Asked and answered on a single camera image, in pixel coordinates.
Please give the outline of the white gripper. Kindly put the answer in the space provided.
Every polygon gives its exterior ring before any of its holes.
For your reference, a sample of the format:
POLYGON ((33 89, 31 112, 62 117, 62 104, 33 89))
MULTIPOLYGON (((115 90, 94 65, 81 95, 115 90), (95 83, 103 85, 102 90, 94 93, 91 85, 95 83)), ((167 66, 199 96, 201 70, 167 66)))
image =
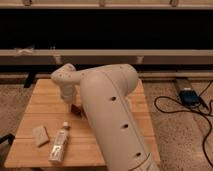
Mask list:
POLYGON ((60 88, 60 95, 62 100, 67 103, 67 104, 72 104, 71 105, 71 112, 76 115, 81 117, 82 116, 82 110, 74 105, 73 103, 76 102, 76 95, 77 91, 76 88, 73 85, 65 85, 60 88))

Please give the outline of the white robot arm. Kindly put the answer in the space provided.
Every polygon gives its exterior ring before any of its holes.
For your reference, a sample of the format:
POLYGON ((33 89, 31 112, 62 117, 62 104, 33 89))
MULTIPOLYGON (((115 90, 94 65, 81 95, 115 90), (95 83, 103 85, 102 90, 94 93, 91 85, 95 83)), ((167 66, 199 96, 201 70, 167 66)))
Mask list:
POLYGON ((108 171, 160 171, 126 97, 138 85, 129 64, 76 70, 66 64, 51 74, 65 103, 74 102, 80 87, 81 103, 108 171))

